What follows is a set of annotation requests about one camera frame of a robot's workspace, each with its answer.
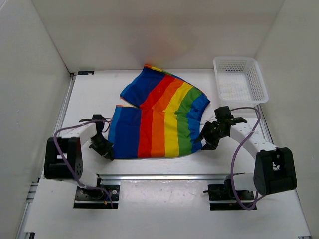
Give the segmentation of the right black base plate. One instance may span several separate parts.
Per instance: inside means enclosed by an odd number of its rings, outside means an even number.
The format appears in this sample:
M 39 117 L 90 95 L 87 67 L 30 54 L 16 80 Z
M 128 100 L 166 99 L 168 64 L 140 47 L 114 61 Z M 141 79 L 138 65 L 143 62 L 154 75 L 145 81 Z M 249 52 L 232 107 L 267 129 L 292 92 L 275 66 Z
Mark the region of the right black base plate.
M 233 192 L 228 192 L 225 185 L 209 184 L 203 191 L 208 195 L 210 211 L 240 211 L 244 210 L 237 202 Z M 252 191 L 237 191 L 239 199 L 245 207 L 251 207 L 255 199 Z

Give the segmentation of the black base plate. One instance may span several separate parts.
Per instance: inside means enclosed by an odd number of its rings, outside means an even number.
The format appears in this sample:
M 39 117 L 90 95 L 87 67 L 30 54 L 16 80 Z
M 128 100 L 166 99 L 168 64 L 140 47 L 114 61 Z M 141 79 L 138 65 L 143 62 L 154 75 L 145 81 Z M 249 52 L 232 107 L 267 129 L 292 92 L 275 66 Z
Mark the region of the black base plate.
M 75 209 L 117 209 L 119 206 L 120 185 L 102 185 L 111 196 L 101 190 L 87 190 L 77 187 L 73 208 Z
M 225 185 L 209 184 L 203 191 L 208 195 L 210 211 L 240 211 L 244 210 L 237 202 L 233 192 L 228 192 Z M 251 207 L 255 199 L 252 191 L 237 191 L 239 199 L 245 207 Z

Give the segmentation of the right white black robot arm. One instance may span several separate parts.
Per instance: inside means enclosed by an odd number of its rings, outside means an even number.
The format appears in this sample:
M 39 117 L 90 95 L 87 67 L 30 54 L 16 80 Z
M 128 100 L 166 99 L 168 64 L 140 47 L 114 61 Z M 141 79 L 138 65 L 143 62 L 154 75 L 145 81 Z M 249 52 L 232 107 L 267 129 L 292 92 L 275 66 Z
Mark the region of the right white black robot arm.
M 225 196 L 235 199 L 242 191 L 266 196 L 296 189 L 297 177 L 291 150 L 268 142 L 243 117 L 234 117 L 231 112 L 228 106 L 217 108 L 216 120 L 206 122 L 196 139 L 196 142 L 205 140 L 204 150 L 215 150 L 220 139 L 229 137 L 254 158 L 252 173 L 236 174 L 231 169 L 225 180 Z

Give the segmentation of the rainbow striped shorts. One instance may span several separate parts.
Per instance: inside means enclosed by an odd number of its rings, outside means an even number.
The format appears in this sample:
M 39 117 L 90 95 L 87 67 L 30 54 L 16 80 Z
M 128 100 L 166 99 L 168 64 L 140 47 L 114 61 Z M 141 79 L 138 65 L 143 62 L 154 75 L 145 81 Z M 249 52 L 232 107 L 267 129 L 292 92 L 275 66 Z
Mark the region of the rainbow striped shorts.
M 210 100 L 182 78 L 151 65 L 128 84 L 108 141 L 115 159 L 174 158 L 202 149 L 200 123 Z

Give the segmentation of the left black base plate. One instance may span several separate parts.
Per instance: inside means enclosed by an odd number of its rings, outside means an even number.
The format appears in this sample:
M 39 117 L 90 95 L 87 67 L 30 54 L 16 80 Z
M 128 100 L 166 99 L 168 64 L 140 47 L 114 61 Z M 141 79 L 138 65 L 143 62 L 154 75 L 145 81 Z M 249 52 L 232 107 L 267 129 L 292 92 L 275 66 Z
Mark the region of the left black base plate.
M 111 196 L 101 190 L 87 190 L 77 187 L 73 208 L 75 209 L 117 209 L 119 206 L 120 185 L 102 185 Z

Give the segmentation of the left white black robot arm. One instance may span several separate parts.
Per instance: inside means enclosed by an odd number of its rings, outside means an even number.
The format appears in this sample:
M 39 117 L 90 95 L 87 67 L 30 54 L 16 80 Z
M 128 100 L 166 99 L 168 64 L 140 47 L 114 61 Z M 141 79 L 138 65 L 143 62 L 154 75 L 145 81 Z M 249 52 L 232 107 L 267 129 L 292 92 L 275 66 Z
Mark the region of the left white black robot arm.
M 87 189 L 93 199 L 103 197 L 105 188 L 99 174 L 84 168 L 82 146 L 89 142 L 89 148 L 99 156 L 114 160 L 113 144 L 104 137 L 111 122 L 111 118 L 95 114 L 90 119 L 81 119 L 75 126 L 55 132 L 46 144 L 44 177 Z

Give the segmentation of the aluminium rail frame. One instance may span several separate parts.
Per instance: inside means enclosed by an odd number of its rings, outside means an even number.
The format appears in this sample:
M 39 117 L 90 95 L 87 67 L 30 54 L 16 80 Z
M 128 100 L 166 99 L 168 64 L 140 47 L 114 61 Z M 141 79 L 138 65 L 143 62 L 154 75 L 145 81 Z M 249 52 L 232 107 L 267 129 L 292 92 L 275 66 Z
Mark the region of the aluminium rail frame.
M 28 206 L 28 239 L 308 239 L 295 191 L 261 200 L 253 211 L 212 211 L 205 193 L 229 173 L 237 143 L 173 159 L 109 161 L 88 146 L 85 168 L 120 185 L 117 209 L 76 209 L 76 186 L 42 178 Z

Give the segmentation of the small dark label sticker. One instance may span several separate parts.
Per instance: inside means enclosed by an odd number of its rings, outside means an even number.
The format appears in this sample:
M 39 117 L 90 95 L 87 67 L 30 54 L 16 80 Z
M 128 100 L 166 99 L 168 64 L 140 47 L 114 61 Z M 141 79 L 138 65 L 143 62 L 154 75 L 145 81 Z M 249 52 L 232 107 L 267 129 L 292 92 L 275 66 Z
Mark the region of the small dark label sticker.
M 95 71 L 78 71 L 77 75 L 94 75 Z

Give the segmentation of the white plastic mesh basket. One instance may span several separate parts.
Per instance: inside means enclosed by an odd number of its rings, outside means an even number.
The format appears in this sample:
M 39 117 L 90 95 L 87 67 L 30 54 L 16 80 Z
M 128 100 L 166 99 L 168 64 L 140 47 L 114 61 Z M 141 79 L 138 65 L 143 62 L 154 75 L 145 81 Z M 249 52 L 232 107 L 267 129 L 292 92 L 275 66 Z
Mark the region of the white plastic mesh basket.
M 249 57 L 219 56 L 213 60 L 219 98 L 230 107 L 254 107 L 269 100 L 257 61 Z

